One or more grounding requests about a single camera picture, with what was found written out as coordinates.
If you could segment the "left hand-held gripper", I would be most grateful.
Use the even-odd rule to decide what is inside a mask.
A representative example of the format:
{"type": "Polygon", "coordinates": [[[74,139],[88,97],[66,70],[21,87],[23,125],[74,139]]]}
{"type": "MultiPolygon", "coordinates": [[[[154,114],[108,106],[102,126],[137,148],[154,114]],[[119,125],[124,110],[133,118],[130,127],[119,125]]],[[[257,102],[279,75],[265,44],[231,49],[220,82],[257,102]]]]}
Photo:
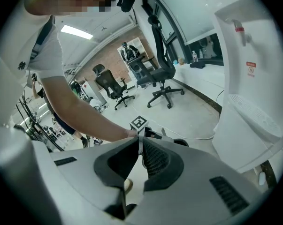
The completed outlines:
{"type": "Polygon", "coordinates": [[[160,139],[167,142],[174,142],[174,139],[167,136],[165,129],[161,128],[160,132],[154,132],[148,126],[149,121],[142,116],[136,117],[132,122],[130,122],[130,128],[136,130],[137,134],[144,137],[150,137],[155,139],[160,139]]]}

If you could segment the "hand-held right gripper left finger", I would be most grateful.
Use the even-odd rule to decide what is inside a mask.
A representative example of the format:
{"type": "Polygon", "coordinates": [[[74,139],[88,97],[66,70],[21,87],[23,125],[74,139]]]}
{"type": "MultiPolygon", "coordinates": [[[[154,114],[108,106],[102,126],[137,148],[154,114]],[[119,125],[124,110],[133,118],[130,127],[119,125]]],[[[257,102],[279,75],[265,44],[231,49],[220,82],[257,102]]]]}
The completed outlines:
{"type": "Polygon", "coordinates": [[[125,220],[124,182],[138,159],[138,138],[50,153],[33,143],[39,173],[60,220],[125,220]]]}

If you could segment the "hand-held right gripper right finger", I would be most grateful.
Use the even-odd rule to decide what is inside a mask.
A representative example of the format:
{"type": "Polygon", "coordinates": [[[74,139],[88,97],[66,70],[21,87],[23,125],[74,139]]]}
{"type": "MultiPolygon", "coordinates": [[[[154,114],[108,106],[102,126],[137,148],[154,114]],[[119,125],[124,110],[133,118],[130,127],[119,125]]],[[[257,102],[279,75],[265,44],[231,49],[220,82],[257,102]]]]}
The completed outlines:
{"type": "Polygon", "coordinates": [[[143,139],[149,178],[130,225],[242,225],[259,190],[211,154],[154,138],[143,139]]]}

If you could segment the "person's left forearm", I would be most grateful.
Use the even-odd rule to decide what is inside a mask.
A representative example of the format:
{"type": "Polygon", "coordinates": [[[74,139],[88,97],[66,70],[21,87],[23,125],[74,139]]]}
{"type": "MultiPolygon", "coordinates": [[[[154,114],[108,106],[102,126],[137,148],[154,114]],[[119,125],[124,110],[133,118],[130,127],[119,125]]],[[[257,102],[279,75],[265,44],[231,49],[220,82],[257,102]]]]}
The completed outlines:
{"type": "Polygon", "coordinates": [[[137,136],[137,132],[111,122],[87,102],[79,99],[65,77],[44,78],[41,83],[56,114],[76,131],[108,142],[137,136]]]}

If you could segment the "beige shoe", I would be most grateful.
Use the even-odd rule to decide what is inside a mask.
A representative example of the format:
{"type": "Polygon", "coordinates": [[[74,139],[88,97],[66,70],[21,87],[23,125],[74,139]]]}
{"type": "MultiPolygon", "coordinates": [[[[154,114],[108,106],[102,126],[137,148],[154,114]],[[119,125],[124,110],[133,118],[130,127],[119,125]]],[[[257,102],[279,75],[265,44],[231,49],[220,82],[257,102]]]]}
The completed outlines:
{"type": "Polygon", "coordinates": [[[126,179],[124,182],[124,191],[125,194],[128,194],[133,187],[133,181],[131,179],[126,179]]]}

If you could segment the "black tripod stand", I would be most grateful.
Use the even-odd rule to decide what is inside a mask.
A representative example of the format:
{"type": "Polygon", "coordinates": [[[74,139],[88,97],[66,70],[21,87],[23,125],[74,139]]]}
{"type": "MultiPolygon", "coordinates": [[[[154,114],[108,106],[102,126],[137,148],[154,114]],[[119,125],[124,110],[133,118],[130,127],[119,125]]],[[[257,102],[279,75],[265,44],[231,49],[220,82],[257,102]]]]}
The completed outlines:
{"type": "Polygon", "coordinates": [[[25,133],[34,141],[39,141],[45,144],[50,152],[64,151],[64,149],[56,142],[58,137],[50,131],[46,126],[42,126],[41,118],[29,108],[29,102],[25,97],[25,91],[20,96],[16,103],[16,110],[21,117],[19,126],[24,126],[25,133]]]}

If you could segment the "white low cabinet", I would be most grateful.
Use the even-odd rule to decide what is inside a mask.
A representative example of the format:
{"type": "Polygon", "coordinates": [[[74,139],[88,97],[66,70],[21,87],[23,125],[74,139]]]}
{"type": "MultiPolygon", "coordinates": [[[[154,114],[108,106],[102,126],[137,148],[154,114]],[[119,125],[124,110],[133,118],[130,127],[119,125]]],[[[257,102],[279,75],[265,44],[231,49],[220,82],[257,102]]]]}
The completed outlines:
{"type": "Polygon", "coordinates": [[[107,103],[94,80],[86,80],[81,85],[81,89],[88,97],[92,97],[94,100],[98,101],[100,105],[105,105],[107,103]]]}

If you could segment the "black cloth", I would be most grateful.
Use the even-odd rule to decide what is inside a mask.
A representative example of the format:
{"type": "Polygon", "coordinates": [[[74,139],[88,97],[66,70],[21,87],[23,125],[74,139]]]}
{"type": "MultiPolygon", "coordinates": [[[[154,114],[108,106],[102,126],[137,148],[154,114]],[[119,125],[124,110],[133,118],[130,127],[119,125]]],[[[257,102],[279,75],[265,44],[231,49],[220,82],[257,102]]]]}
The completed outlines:
{"type": "Polygon", "coordinates": [[[190,68],[203,69],[205,66],[206,66],[206,64],[202,61],[193,62],[193,63],[190,64],[190,68]]]}

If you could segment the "black mesh office chair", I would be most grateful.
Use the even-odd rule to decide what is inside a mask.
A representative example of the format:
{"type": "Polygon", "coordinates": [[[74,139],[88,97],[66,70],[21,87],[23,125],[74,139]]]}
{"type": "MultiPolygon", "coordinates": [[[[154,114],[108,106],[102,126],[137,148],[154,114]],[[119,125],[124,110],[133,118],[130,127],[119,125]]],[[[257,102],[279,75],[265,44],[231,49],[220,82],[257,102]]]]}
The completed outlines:
{"type": "Polygon", "coordinates": [[[115,105],[115,111],[117,111],[118,105],[121,103],[124,104],[124,107],[128,107],[126,100],[135,99],[135,96],[124,96],[124,92],[127,90],[127,84],[124,79],[121,79],[123,86],[121,86],[109,69],[105,69],[102,64],[96,65],[93,69],[93,72],[96,74],[95,82],[101,86],[107,93],[108,98],[116,100],[117,104],[115,105]]]}

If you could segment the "tall black office chair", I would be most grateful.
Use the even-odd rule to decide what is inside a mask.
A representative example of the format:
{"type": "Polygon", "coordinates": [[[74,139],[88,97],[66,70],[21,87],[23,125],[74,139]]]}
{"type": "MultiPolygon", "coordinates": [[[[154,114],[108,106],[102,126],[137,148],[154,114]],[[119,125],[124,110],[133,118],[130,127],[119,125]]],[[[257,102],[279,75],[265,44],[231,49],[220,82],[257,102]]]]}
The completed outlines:
{"type": "Polygon", "coordinates": [[[183,89],[172,89],[170,86],[165,86],[165,81],[173,79],[176,73],[176,69],[171,62],[168,56],[167,48],[164,49],[164,42],[162,38],[162,26],[161,23],[156,15],[151,15],[148,17],[148,22],[151,25],[156,50],[157,50],[157,61],[160,65],[159,69],[154,70],[153,72],[149,73],[149,79],[152,85],[155,87],[157,84],[160,87],[159,91],[153,92],[153,98],[148,102],[147,107],[151,107],[151,103],[155,101],[160,96],[163,96],[167,101],[167,108],[171,109],[172,104],[167,96],[169,93],[173,92],[180,92],[181,95],[184,95],[183,89]]]}

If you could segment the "white water dispenser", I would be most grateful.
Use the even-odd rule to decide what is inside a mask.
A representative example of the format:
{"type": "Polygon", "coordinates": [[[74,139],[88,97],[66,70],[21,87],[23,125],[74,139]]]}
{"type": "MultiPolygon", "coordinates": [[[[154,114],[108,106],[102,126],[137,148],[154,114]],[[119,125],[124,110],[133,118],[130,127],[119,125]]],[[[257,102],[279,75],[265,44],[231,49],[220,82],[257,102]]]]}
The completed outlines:
{"type": "Polygon", "coordinates": [[[215,16],[225,91],[213,146],[244,173],[283,148],[283,34],[260,0],[236,1],[215,16]]]}

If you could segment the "white open shelf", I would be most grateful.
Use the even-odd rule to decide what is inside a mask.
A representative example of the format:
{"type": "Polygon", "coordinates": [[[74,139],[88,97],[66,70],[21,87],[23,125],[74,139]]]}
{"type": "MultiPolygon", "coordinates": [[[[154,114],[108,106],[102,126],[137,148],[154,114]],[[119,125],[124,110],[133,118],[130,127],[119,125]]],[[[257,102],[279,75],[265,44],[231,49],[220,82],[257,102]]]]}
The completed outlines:
{"type": "Polygon", "coordinates": [[[144,55],[145,57],[147,57],[145,48],[143,47],[139,38],[135,38],[132,41],[127,42],[127,44],[136,47],[140,51],[140,56],[144,55]]]}

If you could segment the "person's white shirt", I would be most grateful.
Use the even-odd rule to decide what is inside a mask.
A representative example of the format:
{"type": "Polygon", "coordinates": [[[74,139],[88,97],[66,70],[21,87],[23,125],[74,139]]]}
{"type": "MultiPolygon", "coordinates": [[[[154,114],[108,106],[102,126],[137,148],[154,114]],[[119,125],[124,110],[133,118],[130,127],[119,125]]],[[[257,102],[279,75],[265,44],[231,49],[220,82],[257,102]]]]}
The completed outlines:
{"type": "Polygon", "coordinates": [[[0,33],[0,125],[8,124],[27,75],[39,79],[64,76],[58,30],[48,15],[32,15],[21,1],[0,33]]]}

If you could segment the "ceiling light panel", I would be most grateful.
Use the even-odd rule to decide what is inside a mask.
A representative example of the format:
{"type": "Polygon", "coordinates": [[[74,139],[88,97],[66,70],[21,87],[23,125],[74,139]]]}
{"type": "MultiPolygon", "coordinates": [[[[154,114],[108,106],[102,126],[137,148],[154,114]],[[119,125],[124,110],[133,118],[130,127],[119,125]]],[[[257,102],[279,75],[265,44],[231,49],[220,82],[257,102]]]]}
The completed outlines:
{"type": "Polygon", "coordinates": [[[74,36],[78,36],[78,37],[81,37],[81,38],[84,38],[84,39],[87,39],[87,40],[90,40],[90,39],[93,38],[92,34],[89,34],[85,31],[79,30],[77,28],[74,28],[74,27],[71,27],[71,26],[68,26],[68,25],[64,25],[61,29],[61,32],[71,34],[71,35],[74,35],[74,36]]]}

